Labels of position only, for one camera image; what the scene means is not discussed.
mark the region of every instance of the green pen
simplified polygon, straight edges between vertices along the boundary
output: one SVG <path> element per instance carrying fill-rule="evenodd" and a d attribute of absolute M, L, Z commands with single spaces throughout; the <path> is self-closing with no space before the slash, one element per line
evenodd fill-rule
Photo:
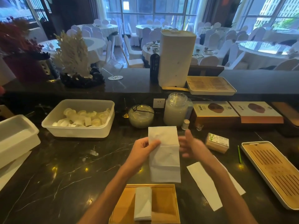
<path fill-rule="evenodd" d="M 239 154 L 239 163 L 242 163 L 241 154 L 240 154 L 240 147 L 238 146 L 238 154 Z"/>

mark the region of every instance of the white appliance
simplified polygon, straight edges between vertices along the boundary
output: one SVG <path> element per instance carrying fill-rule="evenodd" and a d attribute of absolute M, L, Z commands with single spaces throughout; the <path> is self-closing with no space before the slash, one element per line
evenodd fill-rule
<path fill-rule="evenodd" d="M 162 30 L 160 39 L 159 86 L 184 87 L 196 35 L 190 31 Z"/>

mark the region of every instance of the forearm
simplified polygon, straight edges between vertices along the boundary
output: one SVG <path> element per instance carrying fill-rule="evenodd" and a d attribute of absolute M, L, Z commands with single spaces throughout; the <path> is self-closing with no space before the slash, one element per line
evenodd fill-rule
<path fill-rule="evenodd" d="M 115 177 L 109 182 L 99 198 L 85 212 L 78 224 L 107 223 L 129 178 L 128 171 L 124 166 L 121 166 Z"/>
<path fill-rule="evenodd" d="M 217 160 L 211 165 L 204 164 L 203 166 L 214 181 L 230 223 L 257 224 L 223 166 Z"/>

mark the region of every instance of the white paper sheet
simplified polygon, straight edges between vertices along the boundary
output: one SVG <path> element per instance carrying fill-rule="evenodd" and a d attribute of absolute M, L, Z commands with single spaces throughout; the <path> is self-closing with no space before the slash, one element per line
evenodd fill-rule
<path fill-rule="evenodd" d="M 197 186 L 200 188 L 201 192 L 204 194 L 204 197 L 208 201 L 213 211 L 216 211 L 219 208 L 221 208 L 222 203 L 214 185 L 214 182 L 211 179 L 211 177 L 207 174 L 207 172 L 204 170 L 201 163 L 193 163 L 192 165 L 187 166 L 187 169 L 189 170 L 191 176 L 195 180 Z M 228 174 L 239 194 L 243 195 L 245 193 L 245 190 L 238 184 L 238 182 L 230 175 L 229 172 Z"/>
<path fill-rule="evenodd" d="M 0 190 L 2 190 L 2 188 L 6 185 L 6 183 L 10 180 L 10 178 L 25 161 L 25 159 L 27 159 L 30 153 L 31 151 L 26 152 L 24 155 L 17 158 L 15 161 L 10 162 L 9 164 L 0 169 Z"/>
<path fill-rule="evenodd" d="M 178 132 L 176 127 L 149 127 L 149 143 L 159 139 L 161 144 L 150 154 L 153 182 L 181 182 Z"/>
<path fill-rule="evenodd" d="M 152 189 L 137 187 L 135 192 L 134 221 L 152 219 Z"/>

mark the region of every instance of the jar of cloudy liquid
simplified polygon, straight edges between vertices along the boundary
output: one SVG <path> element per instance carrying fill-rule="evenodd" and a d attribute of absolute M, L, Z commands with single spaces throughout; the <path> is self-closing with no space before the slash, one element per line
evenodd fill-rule
<path fill-rule="evenodd" d="M 188 97 L 183 93 L 171 93 L 165 104 L 164 123 L 167 126 L 181 126 L 187 112 Z"/>

